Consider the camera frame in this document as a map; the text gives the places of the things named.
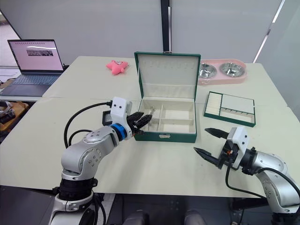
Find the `white table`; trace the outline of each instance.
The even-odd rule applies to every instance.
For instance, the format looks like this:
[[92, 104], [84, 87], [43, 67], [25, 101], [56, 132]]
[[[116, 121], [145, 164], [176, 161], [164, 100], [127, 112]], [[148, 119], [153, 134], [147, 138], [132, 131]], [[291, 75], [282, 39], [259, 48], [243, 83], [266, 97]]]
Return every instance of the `white table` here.
[[[125, 73], [112, 75], [106, 68], [111, 60], [127, 61]], [[241, 84], [198, 86], [196, 103], [205, 104], [209, 91], [252, 98], [255, 105], [287, 106], [261, 64], [246, 64], [248, 78]], [[112, 99], [120, 96], [132, 101], [141, 99], [133, 58], [80, 56], [44, 93], [43, 97]]]
[[[75, 98], [47, 98], [39, 100], [1, 144], [0, 184], [51, 189], [60, 183], [60, 157], [64, 150], [63, 129], [67, 120], [79, 109], [107, 101]], [[212, 152], [217, 157], [225, 143], [206, 133], [205, 128], [229, 131], [236, 124], [203, 117], [203, 104], [196, 105], [196, 143], [136, 142], [134, 138], [122, 141], [100, 163], [94, 190], [104, 193], [202, 195], [252, 197], [228, 189], [225, 170], [198, 156], [193, 147]], [[133, 102], [132, 111], [138, 102]], [[90, 109], [71, 124], [69, 134], [78, 129], [96, 129], [101, 126], [102, 110]], [[300, 157], [300, 123], [286, 106], [257, 106], [257, 125], [247, 128], [251, 138], [249, 148], [280, 155], [287, 163], [290, 175], [300, 184], [298, 159]], [[79, 141], [78, 134], [74, 142]], [[229, 182], [239, 188], [263, 195], [255, 176], [232, 171]]]
[[0, 100], [2, 101], [22, 101], [22, 102], [37, 102], [42, 97], [31, 97], [31, 96], [2, 96], [0, 95]]

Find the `open box lid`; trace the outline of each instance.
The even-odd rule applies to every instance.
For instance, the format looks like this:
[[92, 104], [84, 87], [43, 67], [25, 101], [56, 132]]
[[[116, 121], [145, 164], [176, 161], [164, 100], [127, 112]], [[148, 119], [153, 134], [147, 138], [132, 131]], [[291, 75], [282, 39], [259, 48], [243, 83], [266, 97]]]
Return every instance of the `open box lid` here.
[[199, 54], [135, 52], [141, 95], [196, 98]]

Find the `green jewelry box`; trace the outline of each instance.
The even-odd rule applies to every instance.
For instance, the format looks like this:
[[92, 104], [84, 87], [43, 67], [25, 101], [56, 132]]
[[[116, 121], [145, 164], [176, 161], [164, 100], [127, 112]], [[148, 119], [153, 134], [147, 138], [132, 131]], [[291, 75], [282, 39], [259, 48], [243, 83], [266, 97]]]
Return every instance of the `green jewelry box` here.
[[205, 117], [254, 127], [254, 100], [210, 91], [204, 111]]
[[135, 52], [142, 100], [139, 111], [152, 114], [137, 141], [195, 143], [195, 97], [199, 54]]

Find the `white wall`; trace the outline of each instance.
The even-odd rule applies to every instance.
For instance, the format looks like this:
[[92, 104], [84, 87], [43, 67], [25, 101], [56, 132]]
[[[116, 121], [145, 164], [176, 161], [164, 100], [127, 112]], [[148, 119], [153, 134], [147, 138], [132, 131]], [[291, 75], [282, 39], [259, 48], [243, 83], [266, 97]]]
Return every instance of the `white wall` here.
[[172, 51], [253, 62], [281, 0], [172, 0]]
[[0, 7], [22, 39], [55, 39], [65, 64], [163, 50], [159, 0], [0, 0]]
[[0, 66], [17, 66], [8, 39], [19, 39], [9, 24], [0, 25]]
[[285, 1], [257, 62], [300, 120], [300, 1]]

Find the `laptop screen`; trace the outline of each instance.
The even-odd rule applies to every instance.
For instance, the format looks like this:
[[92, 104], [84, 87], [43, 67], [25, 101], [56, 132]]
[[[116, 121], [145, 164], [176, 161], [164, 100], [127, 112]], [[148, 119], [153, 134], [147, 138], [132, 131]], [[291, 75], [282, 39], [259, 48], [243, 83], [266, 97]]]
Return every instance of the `laptop screen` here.
[[54, 40], [8, 40], [21, 72], [62, 72]]

